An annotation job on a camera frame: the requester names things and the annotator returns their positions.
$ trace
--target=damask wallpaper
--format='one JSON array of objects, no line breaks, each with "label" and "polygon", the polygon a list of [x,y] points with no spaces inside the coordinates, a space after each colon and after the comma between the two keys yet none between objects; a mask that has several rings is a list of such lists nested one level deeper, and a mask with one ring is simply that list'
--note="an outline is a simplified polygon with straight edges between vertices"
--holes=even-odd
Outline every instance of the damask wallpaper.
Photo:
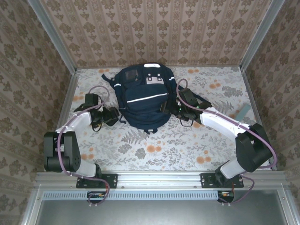
[{"label": "damask wallpaper", "polygon": [[27,1],[0,1],[0,224],[18,224],[70,73]]},{"label": "damask wallpaper", "polygon": [[41,0],[78,68],[238,65],[271,0]]},{"label": "damask wallpaper", "polygon": [[247,76],[269,139],[300,209],[300,1],[286,0]]}]

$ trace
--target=backpack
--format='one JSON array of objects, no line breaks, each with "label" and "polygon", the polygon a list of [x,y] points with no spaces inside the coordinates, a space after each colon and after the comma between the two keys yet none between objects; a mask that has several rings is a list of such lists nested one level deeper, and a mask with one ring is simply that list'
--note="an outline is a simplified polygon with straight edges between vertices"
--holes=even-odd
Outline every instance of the backpack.
[{"label": "backpack", "polygon": [[127,122],[147,134],[156,133],[170,114],[160,111],[165,101],[176,101],[176,81],[172,70],[162,64],[147,63],[122,69],[114,78],[102,78],[115,90],[119,112]]}]

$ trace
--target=patterned table surface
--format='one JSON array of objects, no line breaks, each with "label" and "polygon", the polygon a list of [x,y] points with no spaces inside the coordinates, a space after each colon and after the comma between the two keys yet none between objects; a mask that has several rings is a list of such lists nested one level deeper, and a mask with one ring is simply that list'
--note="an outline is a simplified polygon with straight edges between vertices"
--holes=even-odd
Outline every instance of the patterned table surface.
[{"label": "patterned table surface", "polygon": [[[220,112],[235,117],[245,104],[250,105],[243,78],[238,67],[171,67],[175,78],[186,78],[188,87],[209,100]],[[113,69],[83,69],[73,98],[70,116],[84,102],[92,86],[104,85],[110,90],[106,106],[118,107],[113,89],[101,75],[114,77],[120,71]],[[104,98],[104,89],[94,89]],[[243,121],[254,124],[253,110]],[[196,171],[215,170],[235,157],[235,143],[218,131],[194,123],[181,126],[179,120],[170,120],[156,134],[147,135],[127,124],[104,124],[98,133],[86,128],[78,138],[82,159],[98,163],[110,171]]]}]

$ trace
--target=cable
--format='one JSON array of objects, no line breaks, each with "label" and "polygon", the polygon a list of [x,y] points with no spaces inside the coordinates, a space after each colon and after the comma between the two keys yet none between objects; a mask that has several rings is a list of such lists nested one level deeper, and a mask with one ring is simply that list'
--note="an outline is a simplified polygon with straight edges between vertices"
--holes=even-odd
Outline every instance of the cable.
[{"label": "cable", "polygon": [[89,206],[92,206],[92,205],[98,206],[98,204],[101,204],[101,203],[104,201],[104,198],[103,198],[102,200],[100,200],[98,203],[92,203],[92,202],[90,201],[90,198],[91,198],[93,195],[98,195],[98,194],[99,194],[98,192],[91,192],[91,193],[89,193],[89,197],[88,197],[88,203],[90,204]]},{"label": "cable", "polygon": [[[104,89],[107,91],[107,99],[109,99],[110,94],[109,94],[109,90],[108,90],[106,87],[99,85],[99,86],[93,87],[92,89],[94,89],[94,88],[96,88],[96,87],[104,88]],[[103,102],[101,102],[101,103],[98,104],[98,105],[95,105],[95,106],[92,106],[92,107],[90,107],[90,108],[87,108],[87,109],[85,109],[85,110],[83,110],[83,111],[80,111],[78,114],[74,115],[74,116],[73,116],[73,117],[65,124],[65,126],[62,128],[62,130],[60,131],[60,133],[59,133],[59,135],[58,135],[58,138],[57,138],[57,153],[58,153],[58,159],[59,159],[59,162],[60,162],[60,166],[61,166],[62,171],[63,171],[67,176],[74,176],[74,177],[78,177],[78,178],[82,178],[82,179],[87,179],[87,180],[98,180],[98,181],[101,181],[101,182],[105,183],[106,190],[107,190],[107,191],[106,191],[106,194],[105,194],[105,196],[103,197],[103,199],[102,199],[99,203],[97,203],[97,205],[101,204],[101,203],[107,198],[107,196],[108,196],[108,194],[109,194],[109,191],[110,191],[109,184],[108,184],[107,181],[104,180],[104,179],[81,176],[81,175],[79,175],[79,174],[77,174],[77,173],[73,173],[73,172],[68,172],[68,171],[66,171],[66,169],[65,169],[65,167],[64,167],[64,164],[63,164],[63,162],[62,162],[61,151],[60,151],[60,141],[61,141],[61,136],[62,136],[63,132],[66,130],[66,128],[67,128],[74,120],[77,119],[78,116],[80,116],[81,114],[83,114],[83,113],[85,113],[85,112],[87,112],[87,111],[89,111],[89,110],[91,110],[91,109],[96,109],[96,108],[98,108],[98,107],[103,106],[105,102],[106,102],[106,101],[103,101]],[[88,202],[90,203],[90,205],[96,205],[96,204],[92,204],[92,203],[90,202],[90,198],[88,199]]]},{"label": "cable", "polygon": [[181,119],[179,119],[179,121],[180,121],[181,125],[182,125],[183,127],[185,127],[185,128],[190,128],[190,127],[193,125],[193,123],[194,123],[194,121],[192,120],[192,124],[191,124],[190,126],[184,126],[184,125],[182,124]]},{"label": "cable", "polygon": [[242,201],[242,200],[250,193],[250,191],[252,191],[252,189],[253,189],[253,187],[254,187],[254,184],[255,184],[254,180],[253,180],[252,178],[250,178],[250,177],[245,177],[245,176],[242,175],[242,174],[240,174],[240,176],[243,177],[243,178],[245,178],[245,179],[247,179],[247,180],[252,181],[252,185],[251,185],[251,187],[249,188],[249,190],[248,190],[241,198],[239,198],[238,200],[236,200],[236,201],[234,201],[234,202],[227,202],[225,199],[219,197],[220,200],[222,200],[223,202],[225,202],[225,203],[227,203],[227,204],[229,204],[229,205],[230,205],[230,204],[239,203],[240,201]]},{"label": "cable", "polygon": [[231,119],[225,117],[225,116],[222,115],[222,114],[219,114],[219,113],[217,113],[217,112],[213,112],[213,111],[210,111],[210,110],[206,110],[206,109],[199,109],[199,108],[193,107],[193,106],[189,105],[188,103],[186,103],[186,102],[180,97],[180,95],[179,95],[179,84],[180,84],[182,81],[185,81],[185,82],[186,82],[186,88],[188,87],[188,81],[187,81],[187,79],[182,78],[182,79],[180,79],[180,80],[178,81],[178,84],[177,84],[177,87],[176,87],[176,93],[177,93],[178,98],[180,99],[180,101],[181,101],[183,104],[185,104],[187,107],[189,107],[189,108],[191,108],[191,109],[195,109],[195,110],[198,110],[198,111],[202,111],[202,112],[214,114],[214,115],[216,115],[216,116],[218,116],[218,117],[221,117],[222,119],[224,119],[224,120],[226,120],[226,121],[228,121],[228,122],[230,122],[230,123],[232,123],[232,124],[234,124],[234,125],[236,125],[236,126],[239,126],[241,129],[247,131],[248,133],[250,133],[251,135],[253,135],[254,137],[256,137],[258,140],[260,140],[263,144],[265,144],[265,145],[268,147],[268,149],[269,149],[270,152],[272,153],[272,156],[273,156],[273,159],[274,159],[274,162],[273,162],[271,165],[260,166],[259,168],[260,168],[260,169],[266,169],[266,168],[274,167],[274,166],[276,165],[276,163],[277,163],[277,156],[276,156],[276,153],[275,153],[275,151],[273,150],[272,146],[271,146],[268,142],[266,142],[263,138],[261,138],[259,135],[257,135],[256,133],[254,133],[252,130],[248,129],[247,127],[244,127],[243,125],[241,125],[240,123],[235,122],[234,120],[231,120]]},{"label": "cable", "polygon": [[[102,99],[101,99],[101,97],[100,96],[98,96],[98,98],[100,99],[100,103],[102,103]],[[101,106],[100,107],[98,107],[98,108],[96,108],[96,110],[98,110],[98,109],[100,109],[101,108]]]},{"label": "cable", "polygon": [[232,183],[232,189],[231,191],[233,192],[233,196],[234,196],[234,183]]},{"label": "cable", "polygon": [[98,129],[98,130],[95,130],[94,127],[92,127],[92,130],[93,130],[94,132],[99,132],[99,131],[101,130],[101,127],[102,127],[102,123],[100,123],[100,126],[99,126],[99,129]]}]

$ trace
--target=metal bracket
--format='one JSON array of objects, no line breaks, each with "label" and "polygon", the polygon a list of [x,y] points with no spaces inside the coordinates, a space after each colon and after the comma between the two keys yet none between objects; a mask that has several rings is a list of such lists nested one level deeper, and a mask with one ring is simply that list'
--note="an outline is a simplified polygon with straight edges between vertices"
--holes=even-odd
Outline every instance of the metal bracket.
[{"label": "metal bracket", "polygon": [[[118,174],[116,173],[104,173],[101,179],[106,180],[110,189],[116,189],[118,184]],[[76,188],[105,188],[105,183],[98,180],[87,180],[78,178]]]},{"label": "metal bracket", "polygon": [[202,173],[200,175],[201,177],[201,186],[202,188],[232,188],[234,185],[234,188],[243,188],[244,183],[241,176],[236,175],[235,177],[231,178],[230,181],[226,183],[225,185],[221,186],[215,177],[215,173]]}]

